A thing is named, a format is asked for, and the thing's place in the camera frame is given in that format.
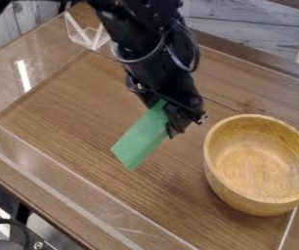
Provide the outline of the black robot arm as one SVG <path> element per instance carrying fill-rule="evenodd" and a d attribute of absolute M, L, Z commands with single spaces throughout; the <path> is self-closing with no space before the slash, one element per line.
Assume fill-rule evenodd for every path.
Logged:
<path fill-rule="evenodd" d="M 86 0 L 126 72 L 126 87 L 152 107 L 164 101 L 166 133 L 185 132 L 206 116 L 193 72 L 201 60 L 194 33 L 180 14 L 182 0 Z"/>

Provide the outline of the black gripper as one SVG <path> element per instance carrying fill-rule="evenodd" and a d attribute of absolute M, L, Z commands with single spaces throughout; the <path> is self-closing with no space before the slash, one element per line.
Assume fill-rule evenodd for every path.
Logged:
<path fill-rule="evenodd" d="M 166 101 L 166 133 L 170 139 L 182 134 L 192 123 L 201 124 L 206 112 L 198 88 L 189 72 L 126 66 L 126 87 L 139 98 L 146 108 Z"/>

